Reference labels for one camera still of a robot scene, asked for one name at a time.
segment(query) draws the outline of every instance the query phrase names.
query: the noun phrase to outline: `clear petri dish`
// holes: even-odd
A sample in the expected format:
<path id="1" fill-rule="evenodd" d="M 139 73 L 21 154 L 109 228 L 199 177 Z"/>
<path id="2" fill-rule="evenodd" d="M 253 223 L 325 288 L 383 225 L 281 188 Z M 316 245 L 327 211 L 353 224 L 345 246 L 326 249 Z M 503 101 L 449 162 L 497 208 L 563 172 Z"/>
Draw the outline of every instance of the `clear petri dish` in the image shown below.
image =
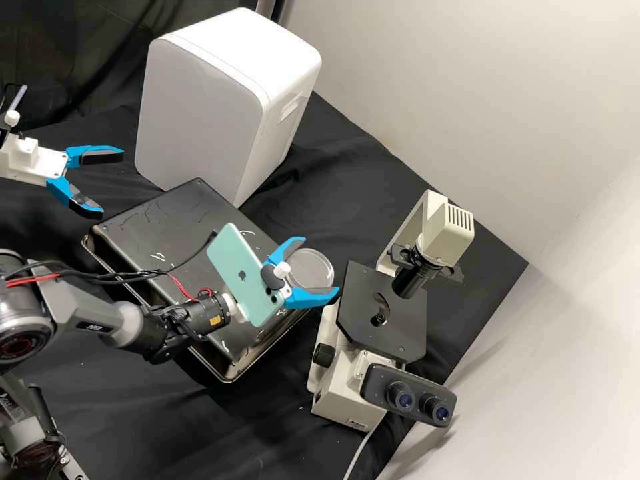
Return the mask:
<path id="1" fill-rule="evenodd" d="M 322 288 L 333 285 L 333 265 L 321 252 L 301 248 L 287 259 L 291 272 L 287 280 L 292 287 Z"/>

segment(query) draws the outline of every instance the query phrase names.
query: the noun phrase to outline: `mint green smartphone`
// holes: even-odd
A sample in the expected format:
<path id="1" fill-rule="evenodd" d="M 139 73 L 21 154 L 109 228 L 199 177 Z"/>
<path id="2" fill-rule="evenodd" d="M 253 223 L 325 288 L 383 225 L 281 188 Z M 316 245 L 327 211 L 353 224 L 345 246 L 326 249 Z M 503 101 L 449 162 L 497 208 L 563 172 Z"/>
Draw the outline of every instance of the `mint green smartphone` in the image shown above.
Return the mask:
<path id="1" fill-rule="evenodd" d="M 228 223 L 207 247 L 207 256 L 254 327 L 260 327 L 284 304 L 280 291 L 267 289 L 262 262 L 240 230 Z"/>

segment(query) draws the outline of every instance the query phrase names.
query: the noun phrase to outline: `white plastic container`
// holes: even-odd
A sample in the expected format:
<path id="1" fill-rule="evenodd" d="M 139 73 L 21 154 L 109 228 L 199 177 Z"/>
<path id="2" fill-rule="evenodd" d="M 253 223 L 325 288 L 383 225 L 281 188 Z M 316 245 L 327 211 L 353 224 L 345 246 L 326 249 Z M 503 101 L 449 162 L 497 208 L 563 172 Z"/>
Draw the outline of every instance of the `white plastic container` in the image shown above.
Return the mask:
<path id="1" fill-rule="evenodd" d="M 154 40 L 138 171 L 164 190 L 202 177 L 239 206 L 284 160 L 320 66 L 315 48 L 243 8 Z"/>

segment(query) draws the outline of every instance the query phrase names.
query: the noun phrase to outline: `metal tray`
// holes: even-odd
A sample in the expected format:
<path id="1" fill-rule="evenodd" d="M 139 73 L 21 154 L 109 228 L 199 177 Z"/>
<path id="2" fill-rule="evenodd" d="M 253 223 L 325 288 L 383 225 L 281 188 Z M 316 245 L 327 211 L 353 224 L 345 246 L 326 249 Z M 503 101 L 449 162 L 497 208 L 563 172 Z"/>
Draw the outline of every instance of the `metal tray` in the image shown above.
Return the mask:
<path id="1" fill-rule="evenodd" d="M 203 247 L 212 232 L 219 231 L 228 222 L 238 227 L 260 260 L 277 247 L 268 235 L 201 179 L 184 183 L 94 225 L 82 245 L 110 272 L 177 267 L 172 273 L 187 290 L 197 292 L 201 287 L 222 290 L 224 282 Z M 138 301 L 148 305 L 184 301 L 167 277 L 127 284 L 126 288 Z M 220 381 L 232 382 L 307 312 L 278 310 L 260 328 L 232 319 L 228 326 L 210 334 L 209 342 L 190 347 L 189 352 Z"/>

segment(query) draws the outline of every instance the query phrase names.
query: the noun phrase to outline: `white backdrop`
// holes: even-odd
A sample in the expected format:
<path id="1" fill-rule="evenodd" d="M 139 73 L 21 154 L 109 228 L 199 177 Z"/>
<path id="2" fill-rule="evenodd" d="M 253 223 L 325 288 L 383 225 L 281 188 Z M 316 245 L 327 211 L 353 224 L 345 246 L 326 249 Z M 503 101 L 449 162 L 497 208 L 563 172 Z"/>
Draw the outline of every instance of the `white backdrop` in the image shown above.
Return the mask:
<path id="1" fill-rule="evenodd" d="M 530 265 L 379 480 L 640 475 L 640 161 Z"/>
<path id="2" fill-rule="evenodd" d="M 316 90 L 528 260 L 640 151 L 632 0 L 288 0 Z"/>

